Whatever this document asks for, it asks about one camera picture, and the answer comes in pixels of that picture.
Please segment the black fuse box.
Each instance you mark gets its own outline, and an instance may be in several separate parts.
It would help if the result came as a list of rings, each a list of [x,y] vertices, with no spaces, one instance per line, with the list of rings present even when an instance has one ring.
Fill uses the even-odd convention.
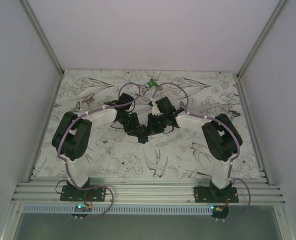
[[[149,141],[147,127],[144,124],[140,125],[137,138],[138,142],[141,144],[145,144]]]

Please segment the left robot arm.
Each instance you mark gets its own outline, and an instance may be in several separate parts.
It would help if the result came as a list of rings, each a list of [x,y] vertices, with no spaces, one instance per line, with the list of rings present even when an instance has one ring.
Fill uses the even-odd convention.
[[[79,201],[86,200],[92,187],[85,185],[89,177],[84,162],[80,159],[88,148],[92,127],[112,123],[118,111],[128,110],[137,100],[122,93],[116,103],[104,104],[100,108],[85,111],[81,115],[66,112],[62,117],[51,144],[57,157],[64,161],[68,182],[73,185],[72,195]]]

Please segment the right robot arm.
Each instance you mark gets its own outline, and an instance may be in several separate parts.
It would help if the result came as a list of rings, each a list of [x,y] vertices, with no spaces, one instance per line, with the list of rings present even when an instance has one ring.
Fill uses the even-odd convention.
[[[222,202],[228,195],[226,187],[232,183],[232,162],[240,155],[243,144],[229,117],[223,113],[215,117],[197,115],[186,107],[176,109],[168,97],[151,98],[149,105],[152,107],[147,120],[149,135],[161,134],[166,127],[203,132],[208,150],[216,159],[209,195],[214,202]]]

